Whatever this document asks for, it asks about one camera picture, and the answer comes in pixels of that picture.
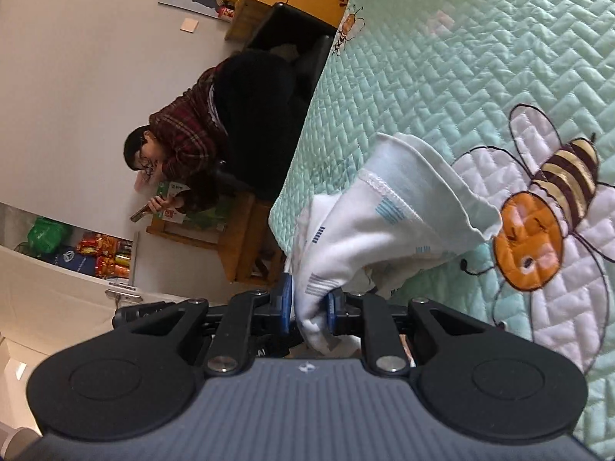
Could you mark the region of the white letter-print shirt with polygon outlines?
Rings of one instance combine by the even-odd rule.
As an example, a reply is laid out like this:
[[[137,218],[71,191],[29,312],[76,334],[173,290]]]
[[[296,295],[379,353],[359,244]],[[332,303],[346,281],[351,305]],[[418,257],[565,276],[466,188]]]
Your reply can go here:
[[[286,268],[302,337],[321,355],[349,355],[353,342],[328,328],[329,292],[375,289],[388,298],[410,277],[475,249],[500,227],[497,207],[429,144],[414,135],[379,134],[349,188],[313,196],[297,219]]]

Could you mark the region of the green bag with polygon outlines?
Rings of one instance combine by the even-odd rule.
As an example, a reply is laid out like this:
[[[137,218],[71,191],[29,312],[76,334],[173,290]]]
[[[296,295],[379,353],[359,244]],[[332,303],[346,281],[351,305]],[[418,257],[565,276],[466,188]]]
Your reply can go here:
[[[47,219],[37,217],[28,232],[29,248],[38,254],[51,254],[72,234],[72,227]]]

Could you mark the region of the wooden stool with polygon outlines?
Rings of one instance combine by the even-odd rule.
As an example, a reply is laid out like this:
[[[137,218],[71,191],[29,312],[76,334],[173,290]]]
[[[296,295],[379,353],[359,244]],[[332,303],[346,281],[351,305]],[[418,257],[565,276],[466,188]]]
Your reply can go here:
[[[190,236],[186,227],[158,217],[151,219],[146,232],[179,244],[216,251],[229,282],[273,286],[281,277],[286,257],[269,228],[271,206],[254,195],[239,195],[215,242]]]

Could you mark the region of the seated person in plaid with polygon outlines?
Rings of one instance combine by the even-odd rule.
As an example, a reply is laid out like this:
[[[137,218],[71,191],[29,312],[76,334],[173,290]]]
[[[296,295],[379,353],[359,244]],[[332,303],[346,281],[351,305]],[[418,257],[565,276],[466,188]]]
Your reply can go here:
[[[126,136],[123,156],[137,187],[176,182],[183,191],[152,197],[150,213],[213,208],[249,192],[272,201],[284,186],[311,101],[309,75],[269,52],[237,52],[146,125]]]

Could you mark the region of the green quilted bee bedspread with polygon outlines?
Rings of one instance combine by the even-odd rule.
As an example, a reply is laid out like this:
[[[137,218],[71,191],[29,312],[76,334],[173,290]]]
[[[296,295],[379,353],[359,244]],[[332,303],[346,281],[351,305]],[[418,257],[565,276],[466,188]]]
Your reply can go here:
[[[520,289],[492,245],[412,278],[432,298],[562,353],[584,373],[575,434],[614,456],[614,0],[349,0],[270,213],[346,188],[378,133],[421,138],[495,205],[522,192],[559,219],[559,268]]]

